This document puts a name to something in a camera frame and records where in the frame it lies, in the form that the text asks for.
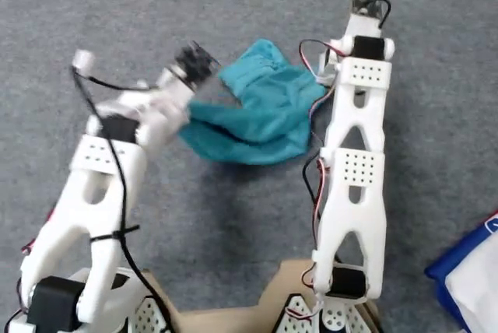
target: gray carpet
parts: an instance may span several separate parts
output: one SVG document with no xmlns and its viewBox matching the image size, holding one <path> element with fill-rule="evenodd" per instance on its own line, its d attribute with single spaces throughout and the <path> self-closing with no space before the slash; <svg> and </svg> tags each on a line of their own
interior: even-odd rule
<svg viewBox="0 0 498 333">
<path fill-rule="evenodd" d="M 449 332 L 423 269 L 498 202 L 497 1 L 392 3 L 379 305 L 387 332 Z M 349 0 L 0 0 L 2 320 L 16 308 L 19 248 L 60 193 L 86 121 L 67 69 L 76 48 L 96 52 L 95 76 L 122 85 L 155 80 L 190 39 L 228 64 L 265 37 L 297 63 L 299 40 L 340 37 L 348 10 Z M 200 98 L 220 101 L 222 91 L 213 81 Z M 255 303 L 280 260 L 310 255 L 303 160 L 225 166 L 176 140 L 148 170 L 132 253 L 181 309 Z M 81 240 L 59 274 L 89 264 L 88 254 Z"/>
</svg>

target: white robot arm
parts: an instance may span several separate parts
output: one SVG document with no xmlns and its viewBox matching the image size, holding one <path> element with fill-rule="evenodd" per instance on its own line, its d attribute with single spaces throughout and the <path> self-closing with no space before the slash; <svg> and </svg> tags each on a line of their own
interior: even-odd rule
<svg viewBox="0 0 498 333">
<path fill-rule="evenodd" d="M 61 197 L 27 248 L 19 285 L 25 314 L 12 321 L 10 333 L 75 329 L 112 333 L 134 313 L 147 289 L 139 272 L 118 269 L 124 234 L 135 229 L 124 228 L 126 218 L 135 204 L 148 160 L 188 122 L 189 101 L 217 66 L 207 52 L 192 44 L 163 70 L 154 87 L 142 83 L 95 108 L 81 82 L 97 81 L 90 76 L 92 64 L 91 53 L 77 52 L 72 74 L 95 112 L 73 156 Z M 58 260 L 83 234 L 90 236 L 91 269 L 71 280 L 51 276 Z M 126 282 L 113 287 L 117 275 Z M 71 316 L 54 312 L 57 303 Z"/>
<path fill-rule="evenodd" d="M 381 3 L 388 10 L 382 16 Z M 320 77 L 335 81 L 334 106 L 320 158 L 329 171 L 328 197 L 324 205 L 313 252 L 313 286 L 319 299 L 325 296 L 363 303 L 378 298 L 382 289 L 386 215 L 384 182 L 384 106 L 391 81 L 394 42 L 381 38 L 381 28 L 391 11 L 387 0 L 353 0 L 345 35 L 330 45 L 345 53 L 338 62 L 327 51 L 321 56 Z M 357 127 L 364 150 L 342 146 Z M 361 190 L 352 202 L 349 191 Z M 363 267 L 335 262 L 336 252 L 348 233 L 358 237 Z"/>
</svg>

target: teal fabric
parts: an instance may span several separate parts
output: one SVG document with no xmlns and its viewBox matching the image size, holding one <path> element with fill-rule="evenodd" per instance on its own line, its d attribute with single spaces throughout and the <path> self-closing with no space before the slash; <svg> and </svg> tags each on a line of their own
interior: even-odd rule
<svg viewBox="0 0 498 333">
<path fill-rule="evenodd" d="M 181 137 L 203 158 L 267 165 L 307 151 L 308 110 L 324 87 L 291 65 L 268 40 L 258 40 L 220 73 L 242 108 L 194 102 Z"/>
</svg>

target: blue plastic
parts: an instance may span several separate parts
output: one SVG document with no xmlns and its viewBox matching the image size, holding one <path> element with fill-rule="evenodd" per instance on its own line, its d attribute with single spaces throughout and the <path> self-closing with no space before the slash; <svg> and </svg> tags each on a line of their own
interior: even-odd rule
<svg viewBox="0 0 498 333">
<path fill-rule="evenodd" d="M 242 108 L 194 102 L 180 136 L 203 158 L 268 165 L 308 149 L 311 104 L 325 93 L 304 67 L 258 40 L 219 74 Z"/>
<path fill-rule="evenodd" d="M 426 268 L 426 275 L 436 282 L 436 295 L 440 304 L 457 320 L 468 333 L 464 318 L 445 285 L 446 277 L 483 241 L 498 230 L 498 213 L 491 216 L 455 246 Z"/>
</svg>

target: cardboard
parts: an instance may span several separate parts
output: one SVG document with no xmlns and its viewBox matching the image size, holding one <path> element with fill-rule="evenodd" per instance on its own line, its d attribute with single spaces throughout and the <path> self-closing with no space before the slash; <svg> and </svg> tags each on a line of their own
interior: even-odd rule
<svg viewBox="0 0 498 333">
<path fill-rule="evenodd" d="M 272 333 L 273 328 L 289 294 L 302 294 L 308 306 L 313 308 L 314 294 L 301 283 L 301 273 L 309 268 L 309 260 L 292 260 L 281 263 L 277 274 L 266 286 L 258 305 L 252 307 L 225 308 L 218 310 L 196 310 L 188 312 L 178 311 L 160 288 L 158 282 L 151 273 L 146 277 L 163 297 L 166 305 L 170 308 L 171 317 L 178 333 L 199 333 L 200 331 L 216 333 Z M 364 305 L 357 306 L 373 333 L 378 333 L 376 321 L 378 321 L 377 309 L 374 304 L 368 302 L 369 314 Z"/>
</svg>

